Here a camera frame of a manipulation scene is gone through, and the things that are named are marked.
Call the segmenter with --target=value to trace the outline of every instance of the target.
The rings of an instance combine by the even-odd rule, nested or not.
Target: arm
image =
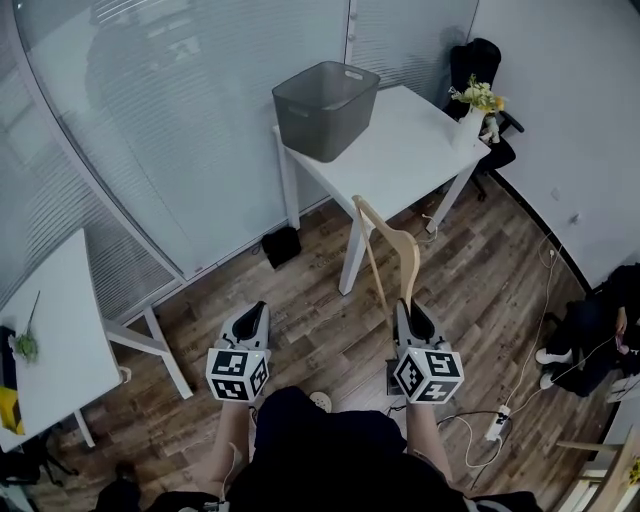
[[[607,280],[608,291],[616,308],[624,308],[627,290],[640,280],[636,265],[623,265],[615,269]]]
[[[211,488],[208,492],[222,496],[224,479],[233,466],[233,443],[242,454],[242,467],[249,463],[249,406],[239,402],[224,402],[220,423],[213,443],[209,461],[211,463]]]
[[[448,482],[453,480],[433,407],[430,405],[407,404],[407,453],[416,455],[416,452],[429,459]]]
[[[627,296],[627,290],[630,286],[634,286],[636,279],[636,266],[621,266],[613,271],[608,279],[608,288],[610,291],[613,305],[618,309],[616,319],[616,335],[623,336],[627,329],[627,313],[624,308]]]

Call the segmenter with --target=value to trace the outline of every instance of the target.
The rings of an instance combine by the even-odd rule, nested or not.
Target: glass wall
[[[185,277],[285,219],[271,89],[342,60],[347,0],[15,5],[74,144]]]
[[[5,21],[0,11],[0,26],[5,27]],[[0,307],[51,251],[80,228],[87,233],[105,317],[116,318],[173,281],[72,168],[31,101],[4,30],[0,31],[0,219]]]
[[[449,52],[466,44],[478,0],[358,0],[351,63],[444,106]]]

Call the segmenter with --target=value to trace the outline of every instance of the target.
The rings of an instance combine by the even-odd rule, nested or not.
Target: wooden floor
[[[542,233],[499,186],[488,183],[488,192],[488,200],[479,203],[474,189],[467,187],[437,240],[420,248],[422,269],[414,295],[439,316],[462,355],[466,374],[455,399],[437,408],[439,418],[495,410],[504,403],[544,305],[549,271],[536,253]],[[440,197],[425,198],[390,224],[426,238],[415,212],[434,211]],[[393,350],[370,267],[361,270],[348,296],[337,289],[349,226],[348,216],[327,203],[302,219],[303,252],[283,268],[274,271],[262,253],[247,251],[157,308],[195,396],[182,400],[157,358],[118,350],[120,362],[133,370],[133,380],[85,409],[98,437],[95,449],[83,444],[71,421],[65,422],[53,451],[81,476],[66,478],[60,490],[43,475],[32,492],[41,510],[90,510],[121,459],[138,468],[143,506],[164,490],[204,487],[220,411],[204,381],[207,349],[221,322],[250,301],[262,299],[271,308],[274,352],[267,393],[295,384],[308,392],[327,392],[338,411],[386,411],[393,400],[385,394],[385,359]],[[391,286],[397,280],[397,258],[379,237],[374,236],[373,245],[383,281]],[[544,251],[548,256],[547,245]],[[577,280],[560,261],[551,283],[550,310],[564,315],[564,304],[581,296]],[[512,408],[538,389],[538,378],[532,361]],[[531,490],[549,509],[585,461],[583,452],[556,448],[555,442],[598,439],[610,411],[605,388],[583,400],[557,388],[535,397],[516,416],[500,457],[483,473],[474,493]],[[404,427],[403,412],[392,415]],[[471,464],[493,455],[495,447],[482,440],[490,417],[467,417],[480,438],[471,448]],[[467,428],[452,421],[441,432],[455,480],[470,487],[479,470],[465,466]]]

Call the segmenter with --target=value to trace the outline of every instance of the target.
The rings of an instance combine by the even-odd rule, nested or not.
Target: white shoe
[[[573,359],[573,354],[571,350],[564,354],[563,356],[559,356],[557,354],[547,354],[546,348],[541,348],[536,352],[536,361],[540,364],[551,364],[551,363],[568,363]]]
[[[333,405],[331,404],[331,398],[328,395],[321,393],[320,391],[314,391],[309,395],[311,401],[316,404],[324,412],[331,412]]]
[[[551,380],[553,377],[553,372],[543,373],[542,377],[540,377],[540,389],[549,389],[553,386],[553,381]]]

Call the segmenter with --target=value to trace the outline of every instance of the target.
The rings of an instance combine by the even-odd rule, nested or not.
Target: white desk
[[[84,231],[71,236],[29,276],[0,312],[0,324],[17,334],[24,332],[38,292],[31,324],[38,341],[38,361],[28,365],[21,358],[16,360],[25,435],[0,428],[4,452],[72,414],[89,446],[94,446],[80,409],[122,380],[109,340],[163,357],[182,396],[191,396],[152,312],[147,322],[156,339],[100,315]]]
[[[369,127],[333,162],[322,163],[282,144],[274,127],[280,158],[287,216],[300,227],[295,159],[354,219],[340,277],[340,291],[353,288],[365,243],[356,220],[352,197],[361,195],[388,220],[457,176],[429,224],[434,231],[471,176],[478,160],[489,153],[480,140],[465,154],[456,153],[451,140],[457,123],[406,87],[379,91]],[[369,226],[367,236],[371,234]]]

